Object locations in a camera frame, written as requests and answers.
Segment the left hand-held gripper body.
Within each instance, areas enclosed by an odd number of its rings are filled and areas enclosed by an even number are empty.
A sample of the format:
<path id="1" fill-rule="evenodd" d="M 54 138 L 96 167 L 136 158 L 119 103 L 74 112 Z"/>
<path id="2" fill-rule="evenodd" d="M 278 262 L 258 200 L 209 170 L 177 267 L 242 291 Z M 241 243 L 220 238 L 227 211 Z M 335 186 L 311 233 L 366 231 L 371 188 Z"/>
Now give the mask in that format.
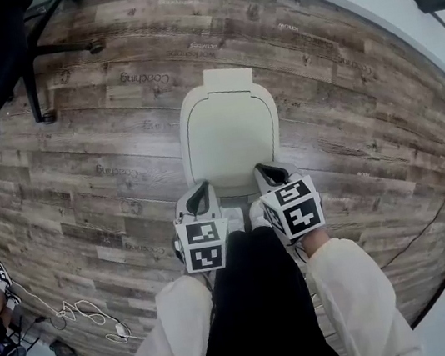
<path id="1" fill-rule="evenodd" d="M 178 251 L 188 273 L 224 268 L 227 258 L 228 220 L 216 218 L 176 223 Z"/>

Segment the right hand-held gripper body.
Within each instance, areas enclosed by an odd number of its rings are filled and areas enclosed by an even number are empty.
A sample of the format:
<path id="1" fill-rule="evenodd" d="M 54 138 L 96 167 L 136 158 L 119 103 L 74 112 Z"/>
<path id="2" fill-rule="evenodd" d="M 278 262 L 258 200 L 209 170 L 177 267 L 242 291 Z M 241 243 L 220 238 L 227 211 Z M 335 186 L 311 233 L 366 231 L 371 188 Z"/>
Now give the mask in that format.
<path id="1" fill-rule="evenodd" d="M 309 175 L 262 195 L 260 201 L 268 221 L 286 240 L 303 238 L 325 224 L 321 198 Z"/>

